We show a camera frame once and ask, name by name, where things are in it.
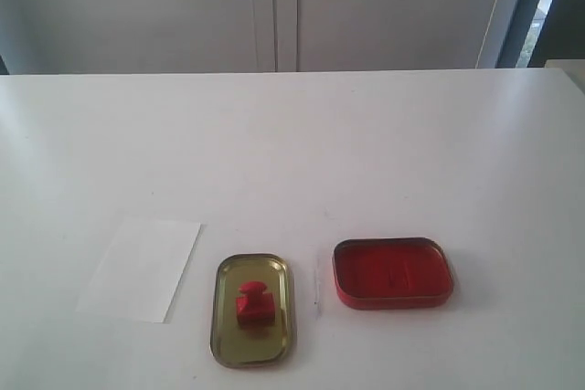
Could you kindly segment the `white paper sheet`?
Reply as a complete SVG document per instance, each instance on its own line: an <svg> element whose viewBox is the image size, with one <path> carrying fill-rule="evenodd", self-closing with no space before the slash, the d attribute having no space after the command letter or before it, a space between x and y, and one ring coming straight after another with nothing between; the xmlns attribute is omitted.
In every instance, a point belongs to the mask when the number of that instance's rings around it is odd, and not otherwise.
<svg viewBox="0 0 585 390"><path fill-rule="evenodd" d="M200 229L195 222L124 220L76 311L164 322Z"/></svg>

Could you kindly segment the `dark window frame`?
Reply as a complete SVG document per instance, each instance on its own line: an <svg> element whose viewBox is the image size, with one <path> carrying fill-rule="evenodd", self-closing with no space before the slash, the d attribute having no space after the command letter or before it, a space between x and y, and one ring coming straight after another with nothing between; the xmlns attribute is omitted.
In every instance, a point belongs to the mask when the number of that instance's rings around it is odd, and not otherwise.
<svg viewBox="0 0 585 390"><path fill-rule="evenodd" d="M498 54L500 69L584 58L584 0L517 0Z"/></svg>

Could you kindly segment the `gold metal tin lid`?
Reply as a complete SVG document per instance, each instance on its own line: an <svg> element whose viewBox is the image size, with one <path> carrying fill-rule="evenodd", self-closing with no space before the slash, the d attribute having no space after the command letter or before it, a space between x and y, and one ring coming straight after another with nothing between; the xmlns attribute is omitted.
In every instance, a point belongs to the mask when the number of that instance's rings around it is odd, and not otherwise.
<svg viewBox="0 0 585 390"><path fill-rule="evenodd" d="M262 281L275 302L271 326L240 327L236 298L239 286ZM293 275L283 258L269 253L237 254L218 266L210 329L215 359L230 368L275 364L286 357L295 342Z"/></svg>

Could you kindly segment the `red stamp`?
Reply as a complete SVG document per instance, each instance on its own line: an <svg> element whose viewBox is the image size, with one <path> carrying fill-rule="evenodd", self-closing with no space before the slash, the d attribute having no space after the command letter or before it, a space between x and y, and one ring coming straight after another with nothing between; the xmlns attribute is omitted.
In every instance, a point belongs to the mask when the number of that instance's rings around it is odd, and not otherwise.
<svg viewBox="0 0 585 390"><path fill-rule="evenodd" d="M237 321L240 327L271 326L275 323L275 302L268 286L258 280L239 286L236 298Z"/></svg>

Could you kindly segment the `red ink pad tin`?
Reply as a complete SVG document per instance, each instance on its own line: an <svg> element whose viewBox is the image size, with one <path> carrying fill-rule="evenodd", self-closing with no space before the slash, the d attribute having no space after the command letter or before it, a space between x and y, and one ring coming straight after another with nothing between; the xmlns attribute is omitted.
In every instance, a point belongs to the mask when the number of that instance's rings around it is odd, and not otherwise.
<svg viewBox="0 0 585 390"><path fill-rule="evenodd" d="M332 262L337 296L356 310L432 308L454 289L445 253L426 237L348 239Z"/></svg>

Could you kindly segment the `white cabinet doors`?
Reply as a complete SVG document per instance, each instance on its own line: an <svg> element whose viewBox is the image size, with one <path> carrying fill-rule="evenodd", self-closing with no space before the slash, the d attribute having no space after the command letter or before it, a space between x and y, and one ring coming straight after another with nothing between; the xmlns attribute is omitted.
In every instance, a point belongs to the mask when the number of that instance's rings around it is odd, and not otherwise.
<svg viewBox="0 0 585 390"><path fill-rule="evenodd" d="M517 0L1 0L13 74L481 69Z"/></svg>

